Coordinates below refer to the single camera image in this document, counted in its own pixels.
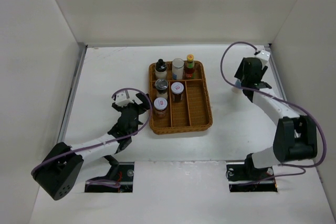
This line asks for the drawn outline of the red label sauce jar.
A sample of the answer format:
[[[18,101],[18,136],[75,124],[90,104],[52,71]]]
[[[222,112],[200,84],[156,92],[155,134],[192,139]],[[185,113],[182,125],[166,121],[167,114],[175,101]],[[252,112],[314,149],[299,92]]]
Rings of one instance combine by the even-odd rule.
[[[166,115],[168,106],[167,99],[162,97],[156,98],[153,102],[153,105],[154,105],[154,112],[157,117],[162,118]]]

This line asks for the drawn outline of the blue label bead jar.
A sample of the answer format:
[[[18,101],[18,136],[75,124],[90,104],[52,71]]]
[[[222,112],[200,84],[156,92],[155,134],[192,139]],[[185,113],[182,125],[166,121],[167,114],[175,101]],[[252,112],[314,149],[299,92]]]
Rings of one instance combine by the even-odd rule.
[[[172,77],[173,80],[182,80],[184,74],[184,60],[175,58],[172,61]]]
[[[235,93],[241,93],[241,81],[239,79],[236,79],[234,87],[232,87],[232,91]]]

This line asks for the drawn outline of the black top glass grinder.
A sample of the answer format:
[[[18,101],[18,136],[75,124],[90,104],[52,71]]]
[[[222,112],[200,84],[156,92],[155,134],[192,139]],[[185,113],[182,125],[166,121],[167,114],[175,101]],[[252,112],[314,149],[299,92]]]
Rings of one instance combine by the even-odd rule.
[[[157,98],[164,98],[168,100],[168,89],[169,89],[169,83],[165,79],[157,79],[155,84],[156,89],[156,97]]]

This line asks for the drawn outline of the silver lid dark spice jar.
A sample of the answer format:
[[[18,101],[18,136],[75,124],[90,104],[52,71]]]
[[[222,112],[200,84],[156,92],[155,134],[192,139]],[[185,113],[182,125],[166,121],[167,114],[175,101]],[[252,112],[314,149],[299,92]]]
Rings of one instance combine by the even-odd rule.
[[[171,84],[172,100],[174,102],[182,101],[183,92],[184,92],[184,85],[181,82],[173,82]]]

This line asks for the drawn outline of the black cap salt shaker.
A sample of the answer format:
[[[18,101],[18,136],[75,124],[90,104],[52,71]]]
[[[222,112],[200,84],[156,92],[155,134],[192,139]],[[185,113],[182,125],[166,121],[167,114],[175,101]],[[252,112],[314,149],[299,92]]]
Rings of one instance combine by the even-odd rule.
[[[155,77],[165,80],[167,78],[167,64],[163,59],[159,59],[155,64]]]

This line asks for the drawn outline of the red chili sauce bottle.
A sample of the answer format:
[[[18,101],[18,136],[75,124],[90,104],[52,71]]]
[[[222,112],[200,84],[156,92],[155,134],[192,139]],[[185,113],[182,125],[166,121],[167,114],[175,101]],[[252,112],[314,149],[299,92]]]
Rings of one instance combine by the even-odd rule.
[[[185,67],[184,67],[185,79],[194,79],[195,78],[195,62],[194,55],[189,54],[186,57]]]

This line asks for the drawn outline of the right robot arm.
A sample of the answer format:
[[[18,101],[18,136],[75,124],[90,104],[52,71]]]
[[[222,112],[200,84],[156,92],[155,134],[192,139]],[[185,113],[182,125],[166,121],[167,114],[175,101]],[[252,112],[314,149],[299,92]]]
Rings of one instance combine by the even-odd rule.
[[[276,125],[272,146],[250,153],[244,160],[244,175],[251,180],[266,174],[274,165],[315,158],[318,152],[316,124],[280,101],[272,87],[262,81],[266,70],[260,59],[249,57],[242,59],[235,74],[243,94]]]

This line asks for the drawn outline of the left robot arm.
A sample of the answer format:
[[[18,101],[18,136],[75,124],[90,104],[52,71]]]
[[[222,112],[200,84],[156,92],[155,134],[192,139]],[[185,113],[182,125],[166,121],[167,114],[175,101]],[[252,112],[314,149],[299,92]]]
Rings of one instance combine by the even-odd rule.
[[[85,191],[93,193],[120,192],[126,185],[122,182],[123,171],[113,157],[124,151],[146,123],[139,120],[145,112],[153,113],[148,94],[137,90],[137,103],[130,99],[128,89],[112,95],[112,107],[120,113],[113,127],[103,136],[78,145],[57,143],[45,159],[31,172],[32,178],[55,201],[64,198],[74,187],[81,169],[100,158],[108,161],[100,168],[101,177],[86,179]]]

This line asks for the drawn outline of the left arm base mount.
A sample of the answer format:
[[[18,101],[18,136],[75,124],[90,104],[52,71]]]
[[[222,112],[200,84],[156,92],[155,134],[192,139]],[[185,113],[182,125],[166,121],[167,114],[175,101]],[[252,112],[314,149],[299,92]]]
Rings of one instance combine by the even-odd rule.
[[[103,157],[110,165],[107,174],[86,181],[85,193],[132,193],[134,162],[118,162],[111,155]]]

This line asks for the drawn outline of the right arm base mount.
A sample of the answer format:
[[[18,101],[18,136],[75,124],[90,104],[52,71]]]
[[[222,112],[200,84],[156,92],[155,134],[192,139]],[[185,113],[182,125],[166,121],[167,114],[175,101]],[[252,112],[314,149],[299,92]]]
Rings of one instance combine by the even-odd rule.
[[[250,155],[244,161],[227,162],[226,178],[231,193],[278,191],[273,168],[255,168]]]

